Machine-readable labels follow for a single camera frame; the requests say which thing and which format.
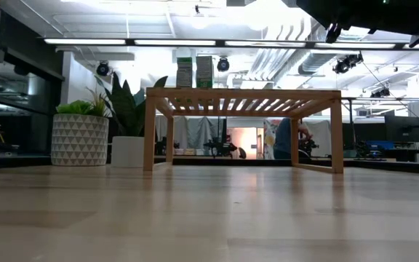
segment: potted plant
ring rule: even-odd
[[[93,101],[59,105],[53,119],[51,163],[59,166],[106,164],[109,119],[102,95]]]
[[[164,87],[167,76],[155,83],[155,87]],[[108,100],[106,106],[111,111],[114,121],[119,126],[119,136],[113,137],[111,152],[112,167],[143,167],[143,128],[145,126],[145,91],[133,95],[127,80],[121,87],[119,78],[114,73],[111,92],[105,88]]]

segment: wooden table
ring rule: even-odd
[[[167,117],[166,162],[170,164],[174,148],[174,116],[289,117],[292,120],[292,165],[309,170],[343,173],[340,99],[340,91],[330,90],[204,90],[149,87],[146,89],[143,170],[153,170],[157,109]],[[327,108],[331,108],[332,166],[299,164],[298,120]]]

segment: window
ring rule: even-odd
[[[49,154],[52,117],[0,104],[0,125],[5,143],[18,154]]]
[[[49,82],[40,76],[10,63],[0,63],[0,102],[47,113],[50,91]]]

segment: slatted tabletop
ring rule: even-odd
[[[330,107],[340,91],[201,90],[151,87],[147,99],[166,116],[288,116],[300,118]]]

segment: snake plant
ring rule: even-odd
[[[160,78],[155,83],[155,87],[164,87],[167,76]],[[111,111],[114,121],[119,126],[119,135],[143,137],[145,126],[145,90],[140,88],[137,94],[130,92],[127,80],[121,87],[116,73],[113,75],[112,90],[105,88],[103,82],[97,78],[97,83],[105,89],[105,104]]]

